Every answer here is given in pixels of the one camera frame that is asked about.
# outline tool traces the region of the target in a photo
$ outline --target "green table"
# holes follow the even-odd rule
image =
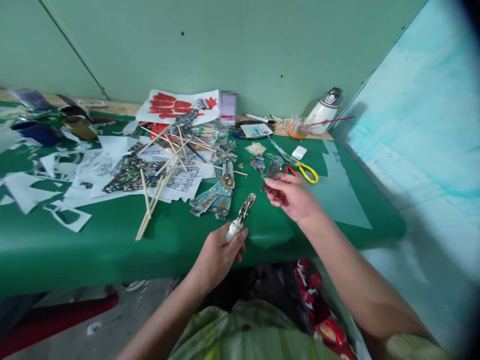
[[[0,106],[5,105],[7,103],[0,102]],[[122,125],[112,125],[120,128],[125,125],[125,120],[133,119],[102,113],[92,115],[124,120]],[[284,136],[276,136],[275,140],[290,153],[299,144],[298,140]],[[262,179],[249,165],[250,154],[244,150],[251,142],[237,142],[235,168],[244,164],[241,171],[249,176],[235,175],[236,186],[227,221],[235,219],[249,193],[257,194],[256,203],[246,219],[250,232],[241,266],[315,257],[314,249],[296,224],[282,210],[271,206],[266,194],[260,192]],[[276,154],[267,139],[260,142]],[[72,145],[70,140],[62,144],[65,147]],[[327,176],[322,156],[327,149],[323,142],[306,139],[302,146],[309,149],[303,159],[305,163],[319,175]],[[360,250],[384,246],[401,238],[406,231],[404,221],[345,148],[339,143],[336,146],[351,186],[373,228],[338,223],[340,229]],[[44,156],[53,151],[57,150],[39,148],[36,152]],[[0,177],[30,171],[32,161],[27,159],[29,155],[24,145],[0,154]],[[58,190],[50,180],[34,186]],[[202,183],[197,193],[211,186],[211,183]],[[67,188],[68,184],[60,191],[65,192]],[[4,194],[8,194],[8,190],[2,186],[0,198]],[[58,195],[46,203],[61,198]],[[79,233],[74,233],[57,223],[42,204],[28,215],[24,215],[16,203],[0,206],[0,297],[186,274],[209,232],[225,223],[216,220],[211,212],[200,218],[191,215],[188,203],[181,200],[171,204],[159,202],[143,239],[135,241],[145,214],[143,196],[125,196],[83,206],[80,210],[92,217]]]

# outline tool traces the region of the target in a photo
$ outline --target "sleeve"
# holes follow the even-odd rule
[[[386,342],[389,359],[394,360],[451,360],[453,357],[430,341],[415,335],[394,335]]]

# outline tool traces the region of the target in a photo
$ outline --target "white water bottle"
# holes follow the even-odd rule
[[[330,91],[323,94],[318,99],[310,115],[306,118],[305,125],[321,123],[328,120],[334,120],[337,115],[340,103],[343,100],[342,89],[333,87]],[[323,134],[329,128],[330,123],[323,123],[310,126],[310,132],[315,135]]]

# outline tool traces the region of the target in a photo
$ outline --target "yellow scissors handle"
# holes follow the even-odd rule
[[[295,163],[295,166],[298,167],[298,169],[301,171],[301,173],[303,174],[303,176],[305,177],[305,179],[310,183],[310,184],[316,184],[319,182],[319,176],[317,174],[317,172],[315,170],[313,170],[310,166],[308,165],[305,165],[305,164],[302,164],[301,162],[296,162]],[[307,175],[307,173],[305,172],[305,170],[303,169],[307,169],[308,171],[310,171],[313,176],[315,177],[315,180],[312,180],[311,178],[309,178],[309,176]]]

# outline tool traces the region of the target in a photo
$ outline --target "person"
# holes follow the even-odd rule
[[[447,359],[400,294],[365,260],[322,209],[306,183],[293,175],[265,179],[267,197],[303,231],[353,319],[373,359]],[[262,300],[238,301],[231,311],[204,298],[242,261],[248,229],[230,243],[230,223],[212,231],[188,275],[165,299],[117,360],[339,359],[321,341]]]

